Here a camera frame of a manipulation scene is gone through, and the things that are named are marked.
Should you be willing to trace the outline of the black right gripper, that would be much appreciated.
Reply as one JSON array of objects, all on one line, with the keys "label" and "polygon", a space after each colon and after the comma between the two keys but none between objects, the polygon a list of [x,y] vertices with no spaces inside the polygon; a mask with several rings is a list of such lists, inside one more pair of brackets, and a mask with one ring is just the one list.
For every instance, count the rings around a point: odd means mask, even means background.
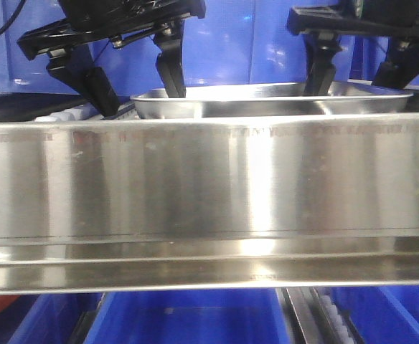
[{"label": "black right gripper", "polygon": [[419,75],[419,1],[338,1],[335,5],[293,6],[286,28],[293,35],[304,34],[305,96],[328,95],[336,74],[332,60],[342,50],[338,34],[392,37],[373,86],[405,88]]}]

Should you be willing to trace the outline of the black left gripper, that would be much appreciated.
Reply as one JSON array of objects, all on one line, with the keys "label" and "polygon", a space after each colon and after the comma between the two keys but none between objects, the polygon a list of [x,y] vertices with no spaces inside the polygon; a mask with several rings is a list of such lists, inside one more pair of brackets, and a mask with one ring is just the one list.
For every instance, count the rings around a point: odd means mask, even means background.
[{"label": "black left gripper", "polygon": [[65,18],[24,33],[17,41],[27,59],[48,54],[47,72],[83,96],[98,112],[113,116],[120,100],[88,44],[114,41],[116,49],[154,35],[161,50],[156,69],[169,98],[186,97],[182,69],[184,20],[202,19],[204,1],[59,1]]}]

